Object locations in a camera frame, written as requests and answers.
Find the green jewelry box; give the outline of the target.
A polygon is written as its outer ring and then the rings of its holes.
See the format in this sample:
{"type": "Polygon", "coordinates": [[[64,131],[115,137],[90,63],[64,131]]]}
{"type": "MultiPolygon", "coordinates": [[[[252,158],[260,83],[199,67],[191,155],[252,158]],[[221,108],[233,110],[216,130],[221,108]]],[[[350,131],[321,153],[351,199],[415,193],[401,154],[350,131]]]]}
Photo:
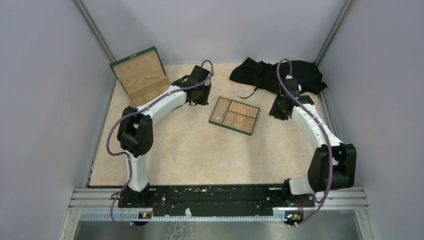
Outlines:
{"type": "Polygon", "coordinates": [[[172,86],[156,47],[150,47],[111,63],[118,83],[112,96],[108,120],[117,122],[124,109],[151,115],[157,123],[186,103],[186,93],[172,86]]]}

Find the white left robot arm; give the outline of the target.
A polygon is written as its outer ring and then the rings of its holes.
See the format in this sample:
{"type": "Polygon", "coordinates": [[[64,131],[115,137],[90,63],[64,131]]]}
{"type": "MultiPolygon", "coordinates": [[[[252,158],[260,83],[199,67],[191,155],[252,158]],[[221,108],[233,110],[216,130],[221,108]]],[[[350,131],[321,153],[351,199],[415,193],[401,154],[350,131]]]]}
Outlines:
{"type": "Polygon", "coordinates": [[[127,107],[119,123],[117,139],[127,160],[128,178],[123,193],[132,203],[144,207],[149,203],[147,153],[154,143],[155,124],[173,110],[188,103],[208,104],[214,68],[195,65],[189,75],[174,81],[163,93],[137,108],[127,107]]]}

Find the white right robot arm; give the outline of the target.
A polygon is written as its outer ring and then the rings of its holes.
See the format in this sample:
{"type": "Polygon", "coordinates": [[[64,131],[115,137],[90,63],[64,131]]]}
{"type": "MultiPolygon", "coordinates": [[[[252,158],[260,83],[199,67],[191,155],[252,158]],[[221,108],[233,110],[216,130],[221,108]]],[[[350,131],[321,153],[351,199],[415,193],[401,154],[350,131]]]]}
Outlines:
{"type": "Polygon", "coordinates": [[[353,187],[355,183],[357,150],[336,137],[318,113],[308,95],[284,90],[277,95],[269,115],[279,120],[293,120],[305,134],[314,151],[305,175],[287,179],[288,187],[281,199],[287,206],[295,206],[304,194],[353,187]]]}

